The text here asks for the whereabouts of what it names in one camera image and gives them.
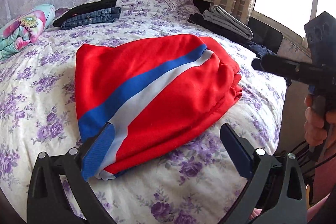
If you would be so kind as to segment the right hand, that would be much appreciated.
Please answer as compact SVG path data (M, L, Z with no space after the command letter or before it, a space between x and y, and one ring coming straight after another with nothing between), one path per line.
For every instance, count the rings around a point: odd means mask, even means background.
M306 122L304 124L305 140L309 145L317 146L322 144L327 138L327 131L323 128L325 121L312 109L313 98L311 95L306 96L305 104L307 107L305 110ZM329 135L330 139L326 142L326 147L329 149L335 145L335 110L326 113L326 121L333 125L333 131Z

